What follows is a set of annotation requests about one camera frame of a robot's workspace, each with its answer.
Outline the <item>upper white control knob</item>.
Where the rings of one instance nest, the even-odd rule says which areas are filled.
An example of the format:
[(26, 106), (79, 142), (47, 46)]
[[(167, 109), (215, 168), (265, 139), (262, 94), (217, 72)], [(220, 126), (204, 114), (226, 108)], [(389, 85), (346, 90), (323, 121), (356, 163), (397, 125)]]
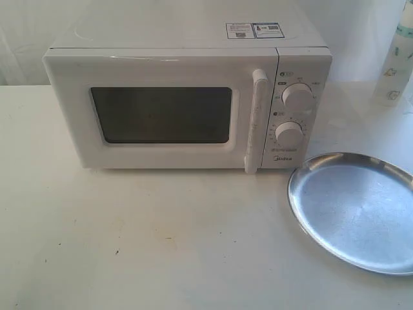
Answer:
[(304, 83), (288, 86), (283, 91), (281, 99), (285, 108), (292, 112), (308, 111), (316, 106), (316, 99), (310, 87)]

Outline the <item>white microwave oven body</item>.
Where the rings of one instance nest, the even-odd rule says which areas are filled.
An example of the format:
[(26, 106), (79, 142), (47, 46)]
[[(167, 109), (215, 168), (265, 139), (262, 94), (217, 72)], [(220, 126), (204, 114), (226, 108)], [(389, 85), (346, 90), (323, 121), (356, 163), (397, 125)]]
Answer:
[[(279, 23), (284, 39), (229, 39), (227, 23)], [(289, 2), (233, 5), (194, 1), (99, 3), (90, 7), (47, 50), (74, 49), (189, 49), (275, 48), (279, 55), (260, 169), (293, 169), (305, 158), (319, 101), (332, 63), (332, 54), (305, 14)], [(312, 110), (288, 111), (283, 91), (294, 83), (308, 85), (316, 99)], [(301, 126), (296, 148), (276, 141), (276, 128), (292, 121)]]

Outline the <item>lower white control knob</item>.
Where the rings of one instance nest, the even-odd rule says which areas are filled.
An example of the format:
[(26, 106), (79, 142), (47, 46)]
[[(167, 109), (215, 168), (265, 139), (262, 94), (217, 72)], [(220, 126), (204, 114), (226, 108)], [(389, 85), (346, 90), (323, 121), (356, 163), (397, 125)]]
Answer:
[(303, 140), (301, 126), (288, 121), (280, 124), (275, 131), (276, 141), (284, 148), (296, 148)]

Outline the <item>white control knob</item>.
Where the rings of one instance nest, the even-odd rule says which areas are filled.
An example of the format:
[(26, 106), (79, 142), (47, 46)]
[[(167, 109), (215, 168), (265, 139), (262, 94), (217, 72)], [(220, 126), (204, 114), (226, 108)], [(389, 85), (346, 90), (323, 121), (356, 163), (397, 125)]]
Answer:
[(275, 131), (276, 141), (284, 148), (296, 148), (303, 140), (301, 126), (288, 121), (280, 124)]
[(292, 112), (308, 111), (316, 106), (316, 99), (310, 87), (304, 83), (288, 86), (283, 91), (281, 99), (285, 108)]

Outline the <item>white printed paper labels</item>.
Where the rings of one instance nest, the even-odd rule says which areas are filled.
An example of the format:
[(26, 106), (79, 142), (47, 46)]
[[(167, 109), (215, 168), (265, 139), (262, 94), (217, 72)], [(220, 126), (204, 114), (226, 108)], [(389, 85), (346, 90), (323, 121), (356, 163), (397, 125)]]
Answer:
[(227, 23), (229, 39), (284, 39), (283, 31), (277, 22), (270, 23)]

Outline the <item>round silver metal plate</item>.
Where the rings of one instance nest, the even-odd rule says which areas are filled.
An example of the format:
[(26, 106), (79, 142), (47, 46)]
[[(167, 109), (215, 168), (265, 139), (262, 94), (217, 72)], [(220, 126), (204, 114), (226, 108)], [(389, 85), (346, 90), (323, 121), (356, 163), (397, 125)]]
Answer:
[(351, 152), (314, 156), (294, 170), (288, 202), (303, 231), (358, 268), (412, 275), (412, 174)]

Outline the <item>white microwave door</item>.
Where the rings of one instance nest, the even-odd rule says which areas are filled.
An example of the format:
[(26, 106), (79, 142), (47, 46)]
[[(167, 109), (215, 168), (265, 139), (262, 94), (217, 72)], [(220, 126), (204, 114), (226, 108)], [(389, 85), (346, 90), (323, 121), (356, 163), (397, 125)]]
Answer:
[(262, 166), (275, 48), (52, 48), (46, 72), (82, 166)]

